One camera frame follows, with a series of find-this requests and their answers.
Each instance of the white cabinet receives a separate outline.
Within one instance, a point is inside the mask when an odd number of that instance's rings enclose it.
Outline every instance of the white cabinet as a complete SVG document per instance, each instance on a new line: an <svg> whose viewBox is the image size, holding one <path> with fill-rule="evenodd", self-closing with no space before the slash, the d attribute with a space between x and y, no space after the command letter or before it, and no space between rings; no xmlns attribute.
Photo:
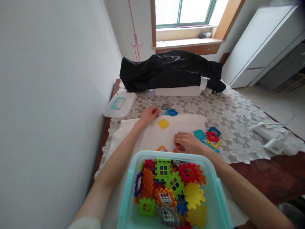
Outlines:
<svg viewBox="0 0 305 229"><path fill-rule="evenodd" d="M264 68L274 66L276 57L304 30L298 6L259 8L224 64L221 78L233 88L258 81Z"/></svg>

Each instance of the floor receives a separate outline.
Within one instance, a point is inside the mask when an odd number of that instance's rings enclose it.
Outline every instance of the floor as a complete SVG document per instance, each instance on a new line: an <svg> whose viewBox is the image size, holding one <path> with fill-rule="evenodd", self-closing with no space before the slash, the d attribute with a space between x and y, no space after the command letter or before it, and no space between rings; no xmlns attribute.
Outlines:
<svg viewBox="0 0 305 229"><path fill-rule="evenodd" d="M262 85L252 87L236 88L243 96L252 101L259 108L276 107L290 110L295 114L293 120L286 125L288 129L305 140L305 87L294 91L277 93L270 91ZM277 121L284 123L290 119L292 114L286 111L273 110L266 112Z"/></svg>

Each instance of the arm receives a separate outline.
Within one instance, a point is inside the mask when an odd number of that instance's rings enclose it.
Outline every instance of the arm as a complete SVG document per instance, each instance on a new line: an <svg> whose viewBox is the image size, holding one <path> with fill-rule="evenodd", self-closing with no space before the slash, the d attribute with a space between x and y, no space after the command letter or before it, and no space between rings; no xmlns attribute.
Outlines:
<svg viewBox="0 0 305 229"><path fill-rule="evenodd" d="M100 220L101 225L103 224L110 196L127 168L140 133L158 117L159 113L157 107L149 107L143 112L140 120L102 168L73 222L85 216L93 216Z"/></svg>
<svg viewBox="0 0 305 229"><path fill-rule="evenodd" d="M179 153L199 154L207 157L214 165L218 177L232 193L236 202L250 220L259 228L294 229L292 222L273 205L256 187L236 172L211 148L204 145L194 135L179 132L174 143L184 146L185 151L174 149Z"/></svg>

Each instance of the clear plastic lid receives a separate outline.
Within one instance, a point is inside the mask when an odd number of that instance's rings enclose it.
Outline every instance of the clear plastic lid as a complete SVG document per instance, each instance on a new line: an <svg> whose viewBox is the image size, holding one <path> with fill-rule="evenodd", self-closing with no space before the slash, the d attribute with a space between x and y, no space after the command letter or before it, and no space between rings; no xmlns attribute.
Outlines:
<svg viewBox="0 0 305 229"><path fill-rule="evenodd" d="M106 106L103 115L109 118L125 118L129 115L137 95L135 93L119 92L114 95Z"/></svg>

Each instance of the floral tablecloth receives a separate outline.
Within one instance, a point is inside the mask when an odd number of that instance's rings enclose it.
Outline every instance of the floral tablecloth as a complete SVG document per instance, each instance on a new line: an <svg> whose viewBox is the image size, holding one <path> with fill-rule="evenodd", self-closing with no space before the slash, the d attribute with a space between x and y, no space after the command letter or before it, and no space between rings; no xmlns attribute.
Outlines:
<svg viewBox="0 0 305 229"><path fill-rule="evenodd" d="M120 83L118 92L125 92L123 83ZM258 108L251 101L239 92L233 90L229 85L220 97L199 97L199 96L155 96L154 89L137 93L135 104L127 119L139 118L143 110L147 107L162 104L169 104L170 108L179 113L192 113L204 115L208 119L206 128L215 126L222 133L220 136L221 146L219 147L221 157L227 163L244 162L250 164L250 161L256 159L270 159L272 154L263 149L263 138L253 132L251 127L254 125L242 118L251 119L250 112ZM262 111L255 113L255 121L274 123L274 121ZM105 162L109 150L112 134L120 127L120 119L111 119L109 128L109 137L106 145L102 148L103 156L100 163ZM290 137L297 144L302 145L302 151L305 151L304 142L296 138L293 133Z"/></svg>

